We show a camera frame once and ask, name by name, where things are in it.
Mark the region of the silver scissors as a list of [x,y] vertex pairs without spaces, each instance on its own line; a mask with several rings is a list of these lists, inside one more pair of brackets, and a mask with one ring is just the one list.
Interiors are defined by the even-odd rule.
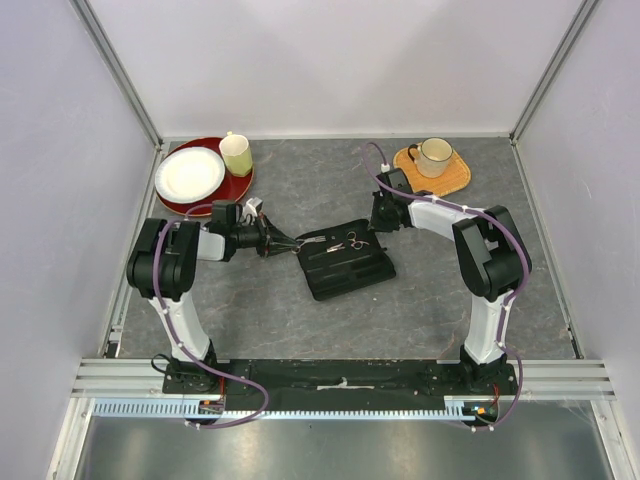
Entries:
[[357,233],[355,231],[349,231],[346,234],[346,241],[330,246],[328,247],[325,252],[326,253],[333,253],[333,252],[337,252],[343,249],[346,249],[347,247],[353,249],[353,250],[361,250],[363,249],[365,246],[369,246],[370,243],[366,240],[362,240],[358,237]]
[[327,237],[325,235],[318,235],[306,238],[298,238],[296,240],[296,249],[300,250],[306,245],[317,244],[317,243],[325,243],[327,241]]

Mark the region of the black zipper tool case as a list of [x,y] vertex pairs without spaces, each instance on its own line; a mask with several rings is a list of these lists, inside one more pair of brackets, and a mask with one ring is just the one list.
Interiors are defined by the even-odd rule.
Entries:
[[[326,301],[396,277],[393,262],[374,231],[368,229],[367,219],[308,232],[298,238],[325,235],[325,243],[304,246],[297,258],[312,297]],[[346,241],[346,234],[355,231],[358,237],[370,243],[361,250],[346,249],[326,253],[333,245]]]

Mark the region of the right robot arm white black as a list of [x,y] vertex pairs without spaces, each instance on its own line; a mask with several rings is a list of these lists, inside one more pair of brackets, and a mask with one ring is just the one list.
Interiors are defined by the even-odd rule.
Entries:
[[381,232],[413,227],[438,234],[455,245],[461,277],[471,293],[469,331],[460,360],[432,371],[445,392],[501,393],[518,390],[508,363],[505,337],[511,306],[527,283],[531,259],[508,209],[474,209],[445,201],[428,192],[411,191],[399,168],[385,167],[374,176],[370,226]]

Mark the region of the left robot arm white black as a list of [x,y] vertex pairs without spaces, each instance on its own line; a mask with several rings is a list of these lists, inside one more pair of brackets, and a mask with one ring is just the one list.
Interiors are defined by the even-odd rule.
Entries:
[[227,262],[239,249],[253,248],[267,258],[300,248],[262,212],[259,198],[245,204],[214,201],[209,208],[206,223],[147,219],[127,263],[129,285],[154,308],[170,341],[161,370],[166,393],[208,393],[221,380],[213,342],[191,294],[197,262]]

